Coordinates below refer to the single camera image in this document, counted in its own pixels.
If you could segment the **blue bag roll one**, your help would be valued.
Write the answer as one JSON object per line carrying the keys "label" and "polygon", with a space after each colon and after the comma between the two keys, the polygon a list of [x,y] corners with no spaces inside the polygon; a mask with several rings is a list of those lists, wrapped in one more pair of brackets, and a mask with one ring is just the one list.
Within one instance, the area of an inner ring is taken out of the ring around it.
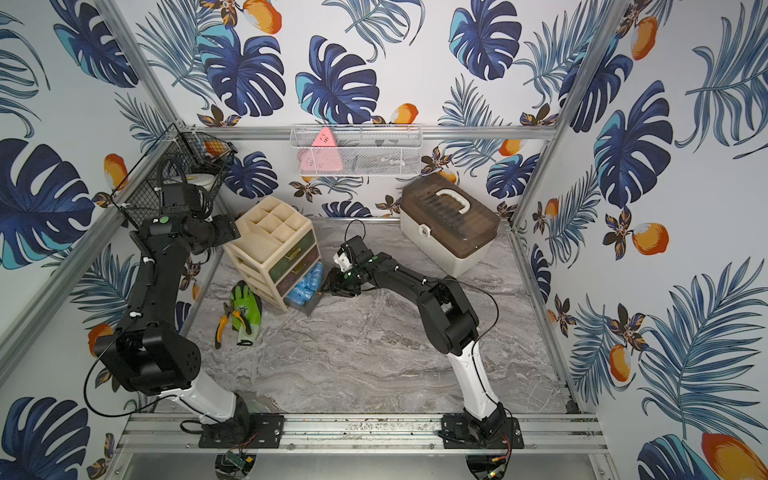
{"label": "blue bag roll one", "polygon": [[314,297],[321,284],[321,277],[307,275],[286,295],[286,299],[304,305]]}

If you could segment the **transparent bottom drawer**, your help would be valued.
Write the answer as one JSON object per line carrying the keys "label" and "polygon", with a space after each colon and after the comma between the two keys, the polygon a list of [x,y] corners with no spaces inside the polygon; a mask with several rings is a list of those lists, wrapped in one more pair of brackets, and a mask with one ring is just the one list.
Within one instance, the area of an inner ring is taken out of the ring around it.
{"label": "transparent bottom drawer", "polygon": [[326,264],[323,261],[317,262],[286,295],[284,303],[289,308],[310,316],[323,296],[322,284],[327,273]]}

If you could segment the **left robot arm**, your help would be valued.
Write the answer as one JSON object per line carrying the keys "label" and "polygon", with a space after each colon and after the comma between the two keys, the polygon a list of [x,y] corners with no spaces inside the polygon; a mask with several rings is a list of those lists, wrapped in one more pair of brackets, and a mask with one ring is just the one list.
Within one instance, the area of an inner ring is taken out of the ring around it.
{"label": "left robot arm", "polygon": [[141,261],[125,312],[94,353],[127,391],[172,400],[202,424],[222,424],[235,419],[238,398],[202,369],[199,347],[177,331],[176,303],[189,257],[240,234],[230,216],[210,213],[205,188],[171,182],[159,193],[158,213],[131,234]]}

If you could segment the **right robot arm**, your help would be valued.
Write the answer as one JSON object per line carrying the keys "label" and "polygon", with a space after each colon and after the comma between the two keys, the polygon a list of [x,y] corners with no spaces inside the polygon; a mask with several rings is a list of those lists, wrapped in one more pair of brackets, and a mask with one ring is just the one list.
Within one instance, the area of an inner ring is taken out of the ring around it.
{"label": "right robot arm", "polygon": [[468,420],[486,435],[498,431],[506,411],[492,390],[480,358],[479,318],[457,279],[423,275],[391,255],[370,250],[360,236],[345,241],[333,256],[323,290],[353,298],[363,286],[394,292],[413,303],[427,339],[447,356],[458,380]]}

